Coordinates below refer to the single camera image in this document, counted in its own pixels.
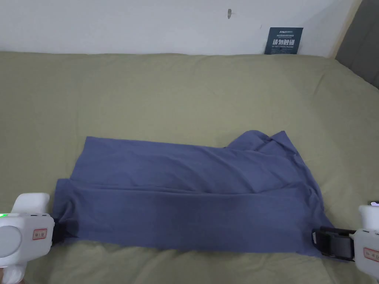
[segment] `dark blue sign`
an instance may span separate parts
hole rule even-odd
[[[265,54],[297,54],[303,28],[270,28]]]

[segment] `white wall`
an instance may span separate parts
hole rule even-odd
[[[304,27],[299,53],[330,56],[356,1],[2,0],[0,50],[252,54],[270,27]]]

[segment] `sign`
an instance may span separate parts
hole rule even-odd
[[[297,54],[303,28],[270,28],[265,54]]]
[[[370,248],[363,248],[363,254],[365,255],[365,258],[379,262],[379,251],[372,250]]]
[[[45,239],[47,235],[47,229],[36,229],[33,231],[33,240]]]

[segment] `folded shirt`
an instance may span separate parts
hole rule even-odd
[[[332,226],[284,131],[225,148],[87,137],[53,217],[66,241],[311,256],[312,229]]]

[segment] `mattress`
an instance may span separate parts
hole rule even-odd
[[[378,89],[320,57],[2,52],[0,208],[10,211],[25,192],[53,196],[57,179],[70,176],[86,136],[224,147],[247,130],[285,130],[321,187],[326,215],[336,227],[357,229],[358,206],[379,200],[378,109]],[[370,282],[353,263],[332,259],[84,241],[53,247],[29,262],[25,279]]]

